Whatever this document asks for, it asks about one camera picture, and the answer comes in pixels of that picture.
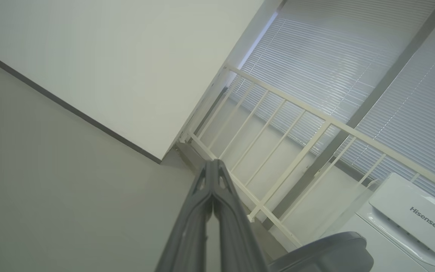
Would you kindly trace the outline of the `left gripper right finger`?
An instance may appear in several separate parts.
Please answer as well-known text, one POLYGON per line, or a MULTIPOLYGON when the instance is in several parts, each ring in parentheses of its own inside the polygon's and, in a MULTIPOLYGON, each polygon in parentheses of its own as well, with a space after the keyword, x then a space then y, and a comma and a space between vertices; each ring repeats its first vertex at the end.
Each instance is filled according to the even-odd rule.
POLYGON ((213 160, 214 213, 219 220, 221 272, 268 272, 243 203, 224 162, 213 160))

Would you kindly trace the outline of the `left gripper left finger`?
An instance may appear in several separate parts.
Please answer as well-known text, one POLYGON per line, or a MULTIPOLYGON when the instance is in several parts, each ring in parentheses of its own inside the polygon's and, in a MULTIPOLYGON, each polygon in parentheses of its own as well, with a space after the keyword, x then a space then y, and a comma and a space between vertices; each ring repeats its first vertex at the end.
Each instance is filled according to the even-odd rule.
POLYGON ((203 163, 191 185, 155 272, 204 272, 207 222, 213 212, 211 161, 203 163))

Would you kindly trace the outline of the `grey washing machine door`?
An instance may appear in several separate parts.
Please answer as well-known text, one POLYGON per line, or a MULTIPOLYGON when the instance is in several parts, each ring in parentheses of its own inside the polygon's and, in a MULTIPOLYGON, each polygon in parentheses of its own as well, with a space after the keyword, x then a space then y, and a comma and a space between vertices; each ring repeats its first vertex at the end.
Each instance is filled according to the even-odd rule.
POLYGON ((269 272, 370 272, 374 260, 367 240, 346 231, 306 244, 268 265, 269 272))

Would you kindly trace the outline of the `white front-load washing machine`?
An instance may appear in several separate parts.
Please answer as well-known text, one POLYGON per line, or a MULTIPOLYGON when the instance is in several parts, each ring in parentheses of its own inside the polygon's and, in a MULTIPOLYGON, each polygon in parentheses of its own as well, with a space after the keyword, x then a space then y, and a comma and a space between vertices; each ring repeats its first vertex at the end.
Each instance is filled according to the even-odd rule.
POLYGON ((370 272, 435 272, 435 198, 398 174, 367 188, 328 229, 345 231, 366 239, 370 272))

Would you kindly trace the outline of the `white metal railing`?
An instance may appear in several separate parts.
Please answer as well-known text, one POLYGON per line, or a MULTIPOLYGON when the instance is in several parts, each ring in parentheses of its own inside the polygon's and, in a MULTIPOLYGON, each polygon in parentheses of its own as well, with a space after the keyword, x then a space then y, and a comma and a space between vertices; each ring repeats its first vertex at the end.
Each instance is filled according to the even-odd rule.
MULTIPOLYGON (((238 161, 235 164, 235 167, 237 167, 237 165, 240 163, 240 161, 246 156, 246 154, 249 152, 249 150, 255 145, 255 142, 258 140, 258 138, 261 136, 261 134, 263 133, 264 129, 266 129, 266 127, 269 126, 269 124, 271 124, 271 121, 274 119, 275 115, 278 114, 278 112, 280 112, 281 108, 283 107, 283 105, 285 103, 291 103, 294 104, 295 106, 299 107, 302 109, 302 114, 298 116, 298 118, 296 119, 295 123, 298 123, 302 116, 304 114, 311 114, 313 116, 316 116, 317 118, 321 119, 323 121, 323 124, 321 125, 321 127, 319 127, 319 129, 317 130, 317 132, 314 134, 314 136, 307 142, 307 144, 302 148, 302 151, 300 151, 300 153, 298 153, 297 157, 292 161, 292 163, 286 168, 285 172, 277 179, 277 181, 272 185, 272 187, 267 191, 267 193, 265 194, 265 196, 262 199, 258 199, 254 193, 252 193, 248 188, 247 185, 243 184, 240 179, 238 179, 237 177, 235 177, 235 175, 232 173, 233 170, 228 170, 232 181, 235 183, 236 186, 238 186, 240 188, 241 191, 243 191, 243 193, 247 196, 247 198, 249 198, 254 204, 255 204, 255 208, 247 215, 247 218, 249 221, 253 221, 257 214, 259 212, 263 212, 264 215, 266 215, 266 217, 268 219, 271 220, 271 222, 279 229, 279 231, 287 237, 287 239, 293 243, 293 246, 295 248, 299 247, 299 246, 303 246, 304 243, 302 243, 302 241, 300 241, 300 239, 297 238, 297 236, 295 236, 295 234, 293 234, 287 227, 285 227, 283 225, 283 221, 285 220, 285 218, 289 217, 289 214, 294 211, 299 205, 300 203, 306 198, 306 196, 309 194, 310 190, 312 190, 316 184, 318 184, 318 182, 321 180, 321 178, 323 178, 331 169, 331 167, 333 167, 333 165, 336 164, 336 162, 343 156, 343 154, 349 149, 349 146, 352 145, 357 139, 359 141, 362 141, 364 143, 366 143, 368 146, 372 146, 373 148, 379 150, 382 155, 381 157, 375 162, 375 164, 368 170, 368 172, 366 172, 366 174, 361 178, 361 180, 359 181, 359 183, 356 186, 359 186, 360 184, 362 184, 365 179, 373 172, 373 170, 380 165, 380 163, 383 161, 384 158, 386 157, 390 157, 391 159, 397 160, 397 162, 400 162, 402 165, 408 167, 409 169, 411 169, 412 171, 415 172, 415 175, 413 176, 413 178, 410 180, 410 182, 415 181, 418 177, 423 176, 425 179, 428 179, 429 181, 433 182, 435 184, 435 174, 433 174, 432 172, 430 172, 429 170, 419 166, 417 163, 413 162, 412 160, 410 160, 409 158, 404 157, 403 155, 397 153, 395 150, 390 149, 389 147, 386 147, 385 145, 371 139, 369 136, 366 136, 365 134, 356 131, 355 129, 352 129, 350 126, 345 125, 344 123, 339 122, 337 119, 326 115, 322 112, 320 112, 319 110, 315 109, 314 107, 308 105, 307 103, 304 103, 303 101, 294 98, 292 96, 290 96, 289 94, 286 94, 283 91, 278 90, 277 88, 263 82, 262 80, 259 80, 257 78, 255 78, 254 76, 244 73, 243 71, 241 71, 240 69, 233 67, 233 66, 225 66, 222 69, 222 72, 219 74, 218 79, 225 79, 227 78, 228 74, 232 72, 236 74, 236 83, 239 83, 240 79, 245 79, 250 83, 249 88, 247 89, 247 91, 243 94, 242 99, 240 100, 240 102, 238 102, 238 105, 235 107, 235 109, 233 110, 233 113, 231 113, 228 117, 231 118, 231 116, 234 114, 235 110, 237 110, 237 108, 240 107, 240 105, 242 104, 243 100, 248 96, 249 91, 252 90, 252 88, 254 88, 255 85, 260 86, 261 88, 265 89, 265 93, 262 96, 261 100, 259 100, 259 102, 257 103, 257 105, 255 106, 255 108, 252 110, 252 112, 250 113, 250 115, 248 116, 248 118, 246 119, 246 121, 243 123, 243 125, 240 127, 240 129, 236 132, 236 134, 234 135, 234 138, 230 141, 230 144, 232 144, 232 141, 234 141, 234 139, 236 138, 236 136, 238 136, 239 132, 242 130, 242 128, 245 126, 245 124, 248 122, 248 119, 251 118, 254 113, 255 110, 257 110, 259 108, 259 106, 261 105, 262 100, 264 100, 266 98, 266 96, 269 93, 273 93, 274 95, 278 96, 282 101, 281 103, 278 105, 278 107, 276 108, 276 110, 273 112, 273 114, 271 115, 271 117, 268 119, 268 121, 264 124, 264 126, 262 127, 262 129, 259 131, 258 135, 251 141, 251 143, 248 145, 247 150, 244 151, 242 157, 240 159, 238 159, 238 161), (316 180, 316 182, 313 183, 313 185, 308 188, 306 190, 306 192, 304 193, 303 196, 299 196, 299 201, 292 207, 292 209, 290 210, 290 212, 288 212, 285 215, 285 218, 283 220, 278 219, 278 217, 276 217, 276 215, 273 214, 273 212, 271 212, 271 210, 269 210, 266 207, 266 203, 271 199, 271 197, 276 193, 276 191, 282 186, 282 184, 284 183, 284 181, 286 179, 288 179, 288 177, 290 176, 290 174, 292 174, 292 172, 295 170, 295 168, 297 168, 297 166, 302 162, 302 160, 304 159, 304 157, 307 155, 307 153, 309 153, 309 151, 314 147, 314 145, 319 141, 319 139, 326 133, 326 131, 328 130, 328 128, 330 126, 335 126, 337 127, 337 129, 340 129, 340 131, 345 132, 346 136, 353 136, 352 140, 350 141, 349 145, 346 146, 343 149, 343 152, 340 153, 340 155, 338 155, 336 157, 336 159, 332 162, 332 164, 326 168, 324 170, 324 172, 322 172, 321 176, 319 176, 319 178, 316 180)), ((211 145, 209 146, 204 145, 203 142, 201 141, 201 137, 202 135, 204 135, 204 132, 207 130, 207 128, 209 127, 209 125, 211 124, 212 120, 214 120, 215 116, 219 113, 219 111, 221 110, 223 103, 226 102, 226 100, 228 100, 228 97, 231 95, 231 91, 234 87, 231 86, 231 90, 228 91, 227 95, 225 95, 224 99, 222 100, 221 103, 219 103, 217 109, 215 110, 215 112, 212 114, 212 116, 209 119, 209 122, 204 126, 204 128, 201 131, 201 134, 199 134, 198 136, 193 132, 191 125, 188 124, 187 127, 183 130, 181 136, 180 136, 180 141, 184 142, 183 138, 192 138, 193 141, 195 141, 200 148, 204 151, 204 153, 208 156, 210 156, 210 159, 221 159, 221 157, 225 154, 225 151, 223 151, 223 153, 220 155, 220 157, 216 157, 216 155, 214 155, 214 153, 211 152, 211 145)))

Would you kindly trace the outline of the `white window blind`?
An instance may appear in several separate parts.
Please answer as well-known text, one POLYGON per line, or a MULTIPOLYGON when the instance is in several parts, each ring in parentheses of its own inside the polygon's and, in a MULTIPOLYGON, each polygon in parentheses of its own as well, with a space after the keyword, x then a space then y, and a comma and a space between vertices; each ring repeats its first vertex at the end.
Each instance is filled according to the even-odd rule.
POLYGON ((435 28, 356 130, 435 174, 435 28))
POLYGON ((239 69, 346 123, 435 0, 286 0, 239 69))

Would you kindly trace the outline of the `grey window frame post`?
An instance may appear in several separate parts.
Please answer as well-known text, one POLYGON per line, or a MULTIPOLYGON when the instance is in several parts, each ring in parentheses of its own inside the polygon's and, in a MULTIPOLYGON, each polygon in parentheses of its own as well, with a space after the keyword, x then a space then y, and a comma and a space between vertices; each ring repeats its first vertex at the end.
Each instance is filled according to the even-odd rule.
MULTIPOLYGON (((350 117, 347 122, 349 127, 357 127, 374 104, 379 100, 379 98, 381 98, 383 93, 385 93, 387 88, 392 84, 393 80, 399 75, 412 56, 428 38, 430 33, 435 29, 435 8, 430 12, 426 20, 421 23, 420 26, 421 27, 414 32, 414 36, 409 39, 409 43, 401 51, 392 66, 388 69, 382 79, 380 79, 374 90, 350 117)), ((304 192, 305 188, 311 184, 318 171, 333 158, 334 153, 339 149, 348 136, 349 134, 345 131, 340 131, 333 138, 321 154, 314 160, 313 164, 305 171, 303 176, 284 196, 283 200, 281 200, 276 208, 273 209, 271 213, 274 216, 280 218, 292 206, 295 200, 297 200, 297 198, 299 198, 299 196, 304 192)))

